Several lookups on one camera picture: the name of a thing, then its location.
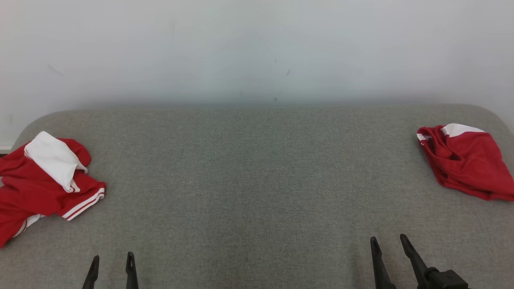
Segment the white baseboard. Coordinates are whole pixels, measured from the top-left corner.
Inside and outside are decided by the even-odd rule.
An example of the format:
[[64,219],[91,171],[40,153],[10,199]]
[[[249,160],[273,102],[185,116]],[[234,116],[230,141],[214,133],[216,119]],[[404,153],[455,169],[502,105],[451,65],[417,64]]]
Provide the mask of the white baseboard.
[[8,154],[12,149],[12,146],[0,146],[0,154]]

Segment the white wall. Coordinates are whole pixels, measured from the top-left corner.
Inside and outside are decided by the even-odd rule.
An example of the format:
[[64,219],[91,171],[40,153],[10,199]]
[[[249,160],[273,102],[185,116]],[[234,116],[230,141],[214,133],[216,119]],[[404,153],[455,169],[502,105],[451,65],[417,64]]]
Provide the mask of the white wall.
[[51,112],[135,102],[460,102],[512,128],[513,11],[512,0],[0,0],[0,146]]

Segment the red garment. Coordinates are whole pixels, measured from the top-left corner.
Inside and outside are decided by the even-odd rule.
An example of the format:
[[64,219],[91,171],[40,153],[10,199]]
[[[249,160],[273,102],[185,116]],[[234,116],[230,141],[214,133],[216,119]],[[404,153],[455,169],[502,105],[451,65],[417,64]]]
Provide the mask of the red garment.
[[514,180],[490,134],[451,123],[420,128],[417,136],[441,185],[484,200],[514,201]]
[[[74,139],[59,140],[76,154],[84,166],[89,165],[91,157],[83,145]],[[50,216],[57,213],[70,221],[104,197],[105,183],[97,182],[82,170],[76,170],[73,175],[73,192],[66,192],[25,155],[26,145],[0,158],[0,176],[4,183],[0,188],[0,248],[24,232],[39,218],[38,214]]]

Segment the white sleeve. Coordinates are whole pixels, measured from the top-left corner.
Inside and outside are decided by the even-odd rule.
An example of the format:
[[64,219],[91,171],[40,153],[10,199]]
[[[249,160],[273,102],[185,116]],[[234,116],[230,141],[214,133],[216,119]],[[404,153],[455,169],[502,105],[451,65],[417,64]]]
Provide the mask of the white sleeve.
[[25,146],[25,155],[33,159],[67,192],[74,191],[71,183],[75,170],[87,173],[87,168],[80,163],[77,155],[64,142],[47,132],[40,132]]

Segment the clothing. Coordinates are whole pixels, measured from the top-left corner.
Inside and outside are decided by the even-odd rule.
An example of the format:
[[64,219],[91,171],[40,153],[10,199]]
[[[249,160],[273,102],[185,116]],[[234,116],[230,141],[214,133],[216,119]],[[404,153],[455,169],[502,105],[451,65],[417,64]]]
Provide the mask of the clothing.
[[492,136],[451,123],[417,132],[437,181],[484,200],[514,201],[514,180]]
[[85,172],[90,162],[76,140],[46,132],[0,158],[0,248],[42,216],[70,221],[104,198],[105,183]]

